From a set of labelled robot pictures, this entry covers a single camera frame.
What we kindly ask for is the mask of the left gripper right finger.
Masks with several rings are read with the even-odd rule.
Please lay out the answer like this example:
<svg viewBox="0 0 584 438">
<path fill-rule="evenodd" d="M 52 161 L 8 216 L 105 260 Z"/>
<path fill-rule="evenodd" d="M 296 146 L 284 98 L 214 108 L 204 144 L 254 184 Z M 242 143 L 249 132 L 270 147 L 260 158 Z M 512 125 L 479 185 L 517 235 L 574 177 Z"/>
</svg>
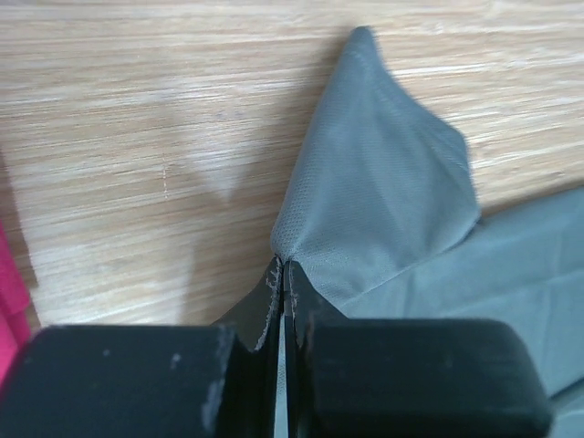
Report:
<svg viewBox="0 0 584 438">
<path fill-rule="evenodd" d="M 283 268 L 290 437 L 543 437 L 550 401 L 520 337 L 483 318 L 348 318 Z"/>
</svg>

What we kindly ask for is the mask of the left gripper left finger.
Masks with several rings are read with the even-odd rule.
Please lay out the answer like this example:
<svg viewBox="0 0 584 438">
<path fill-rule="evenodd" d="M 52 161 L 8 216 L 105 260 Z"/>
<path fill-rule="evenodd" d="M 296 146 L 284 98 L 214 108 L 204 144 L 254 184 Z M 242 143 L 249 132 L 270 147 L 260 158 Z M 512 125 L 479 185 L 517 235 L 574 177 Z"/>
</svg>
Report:
<svg viewBox="0 0 584 438">
<path fill-rule="evenodd" d="M 209 326 L 44 328 L 1 386 L 4 437 L 270 437 L 283 265 Z"/>
</svg>

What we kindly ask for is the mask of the grey t shirt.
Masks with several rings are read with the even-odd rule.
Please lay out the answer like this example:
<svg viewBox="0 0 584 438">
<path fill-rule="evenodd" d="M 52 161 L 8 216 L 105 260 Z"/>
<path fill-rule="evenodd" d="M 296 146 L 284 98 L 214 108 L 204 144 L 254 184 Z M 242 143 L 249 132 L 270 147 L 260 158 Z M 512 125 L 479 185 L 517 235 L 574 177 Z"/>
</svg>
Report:
<svg viewBox="0 0 584 438">
<path fill-rule="evenodd" d="M 526 343 L 555 437 L 583 434 L 583 191 L 482 215 L 463 136 L 354 29 L 271 234 L 302 326 L 316 298 L 350 318 L 494 318 Z"/>
</svg>

